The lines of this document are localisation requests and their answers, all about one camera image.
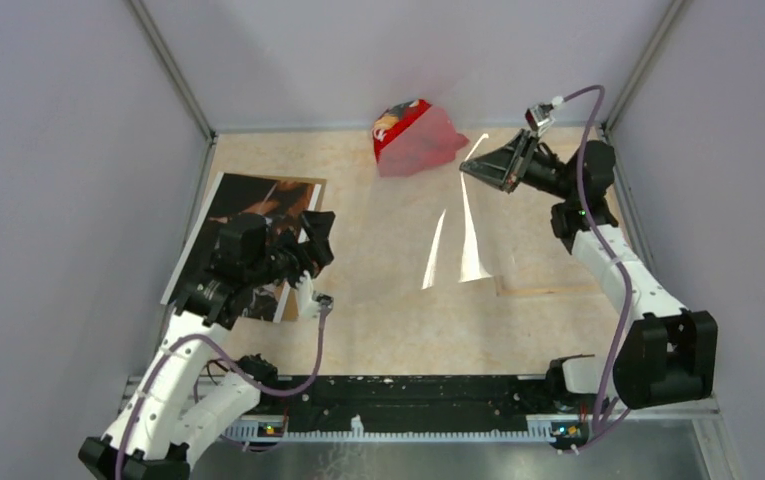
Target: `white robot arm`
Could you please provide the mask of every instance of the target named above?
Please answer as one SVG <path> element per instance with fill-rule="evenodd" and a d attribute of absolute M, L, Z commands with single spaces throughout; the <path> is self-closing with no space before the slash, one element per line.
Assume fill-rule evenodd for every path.
<path fill-rule="evenodd" d="M 281 237 L 273 246 L 266 244 L 269 230 L 263 217 L 242 214 L 236 220 L 221 230 L 209 267 L 184 285 L 175 302 L 176 314 L 135 395 L 102 437 L 89 437 L 82 444 L 79 459 L 97 479 L 188 478 L 206 448 L 258 405 L 261 390 L 277 394 L 244 372 L 230 372 L 181 415 L 250 288 L 288 280 L 297 290 L 300 316 L 319 316 L 322 329 L 332 299 L 314 291 L 312 277 L 334 259 L 328 245 L 334 214 L 304 212 L 308 240 Z"/>
<path fill-rule="evenodd" d="M 606 191 L 614 183 L 614 149 L 591 140 L 584 144 L 583 159 L 577 151 L 563 163 L 541 142 L 539 135 L 549 127 L 555 104 L 531 108 L 527 112 L 531 130 L 521 129 L 504 147 L 459 166 L 463 173 L 502 192 L 511 193 L 523 183 L 562 199 L 551 212 L 554 235 L 588 268 L 616 310 L 623 310 L 627 293 L 631 296 L 619 352 L 615 348 L 606 358 L 558 359 L 551 363 L 548 376 L 558 362 L 559 381 L 566 392 L 602 395 L 600 382 L 605 372 L 606 392 L 632 409 L 708 397 L 717 323 L 707 312 L 689 311 L 670 295 L 618 228 L 606 202 Z M 592 231 L 592 224 L 602 241 Z M 629 292 L 618 263 L 628 274 Z"/>

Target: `gray wall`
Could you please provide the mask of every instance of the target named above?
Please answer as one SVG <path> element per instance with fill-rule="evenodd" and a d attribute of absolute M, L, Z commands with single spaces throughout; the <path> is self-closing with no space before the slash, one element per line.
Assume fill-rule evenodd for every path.
<path fill-rule="evenodd" d="M 765 478 L 765 2 L 694 2 L 615 137 L 663 282 L 720 324 L 720 404 Z"/>
<path fill-rule="evenodd" d="M 88 478 L 203 147 L 124 2 L 0 1 L 0 478 Z"/>
<path fill-rule="evenodd" d="M 417 96 L 458 124 L 517 124 L 591 83 L 608 88 L 605 115 L 668 3 L 146 1 L 218 130 L 367 127 Z"/>

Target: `red snack bag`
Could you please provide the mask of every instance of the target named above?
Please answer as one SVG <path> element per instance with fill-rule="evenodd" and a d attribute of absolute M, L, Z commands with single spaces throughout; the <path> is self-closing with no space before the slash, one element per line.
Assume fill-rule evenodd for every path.
<path fill-rule="evenodd" d="M 373 124 L 373 153 L 379 175 L 405 177 L 452 162 L 470 141 L 456 132 L 441 107 L 426 100 L 389 108 Z"/>

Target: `black linear rail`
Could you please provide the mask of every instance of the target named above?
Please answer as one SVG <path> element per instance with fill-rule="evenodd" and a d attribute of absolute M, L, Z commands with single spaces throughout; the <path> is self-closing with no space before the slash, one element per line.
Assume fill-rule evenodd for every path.
<path fill-rule="evenodd" d="M 267 383 L 287 389 L 307 378 Z M 558 411 L 546 381 L 516 375 L 321 376 L 303 395 L 262 395 L 249 414 L 286 409 L 292 432 L 348 430 L 359 415 L 365 431 L 380 433 L 525 431 L 526 415 Z"/>

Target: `beige work surface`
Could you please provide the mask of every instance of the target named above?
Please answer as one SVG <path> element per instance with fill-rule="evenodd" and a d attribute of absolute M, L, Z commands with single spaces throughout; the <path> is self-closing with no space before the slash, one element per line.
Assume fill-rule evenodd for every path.
<path fill-rule="evenodd" d="M 543 373 L 552 359 L 606 352 L 617 313 L 553 237 L 556 199 L 526 186 L 510 195 L 471 180 L 463 187 L 456 165 L 480 136 L 488 138 L 475 155 L 515 132 L 465 131 L 471 145 L 456 162 L 405 179 L 377 177 L 365 131 L 221 135 L 209 182 L 219 171 L 326 179 L 322 205 L 337 215 L 330 237 L 336 260 L 315 287 L 335 297 L 335 309 L 321 373 Z M 545 141 L 566 161 L 581 132 L 554 128 Z M 472 265 L 473 255 L 462 250 L 472 240 L 464 191 L 482 264 L 467 275 L 463 265 Z M 435 280 L 421 289 L 439 223 Z M 314 321 L 242 318 L 224 345 L 233 357 L 261 353 L 280 372 L 303 374 L 316 337 Z"/>

